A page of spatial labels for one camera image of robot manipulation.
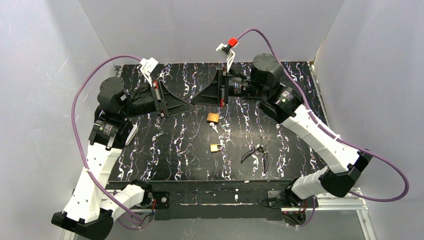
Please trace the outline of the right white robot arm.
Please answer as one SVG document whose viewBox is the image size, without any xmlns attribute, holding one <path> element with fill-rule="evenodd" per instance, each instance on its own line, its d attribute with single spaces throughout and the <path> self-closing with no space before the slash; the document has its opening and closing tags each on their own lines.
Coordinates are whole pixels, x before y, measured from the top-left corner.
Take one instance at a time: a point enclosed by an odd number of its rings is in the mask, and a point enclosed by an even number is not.
<svg viewBox="0 0 424 240">
<path fill-rule="evenodd" d="M 284 68 L 275 56 L 260 53 L 253 59 L 249 76 L 233 69 L 217 68 L 214 79 L 191 103 L 223 107 L 229 97 L 258 99 L 259 108 L 268 117 L 295 133 L 326 163 L 324 169 L 294 179 L 277 199 L 295 204 L 323 193 L 343 198 L 372 156 L 324 133 L 300 95 L 282 83 L 283 73 Z"/>
</svg>

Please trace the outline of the large brass padlock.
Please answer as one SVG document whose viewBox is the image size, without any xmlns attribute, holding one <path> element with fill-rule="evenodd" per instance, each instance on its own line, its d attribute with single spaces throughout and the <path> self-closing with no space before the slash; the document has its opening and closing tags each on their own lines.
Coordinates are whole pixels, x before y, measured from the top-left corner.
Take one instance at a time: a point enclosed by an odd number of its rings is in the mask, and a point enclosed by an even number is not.
<svg viewBox="0 0 424 240">
<path fill-rule="evenodd" d="M 207 112 L 206 121 L 214 124 L 223 121 L 228 116 L 229 109 L 230 107 L 228 105 L 222 107 L 211 106 L 210 110 Z"/>
</svg>

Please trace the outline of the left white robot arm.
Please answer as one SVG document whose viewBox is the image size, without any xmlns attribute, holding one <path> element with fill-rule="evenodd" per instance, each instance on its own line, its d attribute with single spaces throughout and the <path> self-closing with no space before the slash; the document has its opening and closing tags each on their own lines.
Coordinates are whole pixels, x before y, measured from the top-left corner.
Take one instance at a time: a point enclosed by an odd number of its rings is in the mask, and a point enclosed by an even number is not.
<svg viewBox="0 0 424 240">
<path fill-rule="evenodd" d="M 130 94 L 122 78 L 109 77 L 100 84 L 97 101 L 87 152 L 82 154 L 83 170 L 69 202 L 51 219 L 54 225 L 90 240 L 106 239 L 114 222 L 131 207 L 155 204 L 152 185 L 143 180 L 133 180 L 104 199 L 113 166 L 138 131 L 131 119 L 145 114 L 167 118 L 195 110 L 161 80 L 144 83 Z"/>
</svg>

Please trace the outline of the small silver key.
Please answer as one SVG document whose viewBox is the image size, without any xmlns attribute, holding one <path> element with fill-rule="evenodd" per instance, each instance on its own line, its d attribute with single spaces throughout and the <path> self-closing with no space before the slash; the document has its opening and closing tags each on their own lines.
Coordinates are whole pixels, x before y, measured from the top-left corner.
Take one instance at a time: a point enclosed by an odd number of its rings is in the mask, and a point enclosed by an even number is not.
<svg viewBox="0 0 424 240">
<path fill-rule="evenodd" d="M 210 122 L 209 126 L 216 132 L 219 133 L 217 125 L 214 122 Z"/>
</svg>

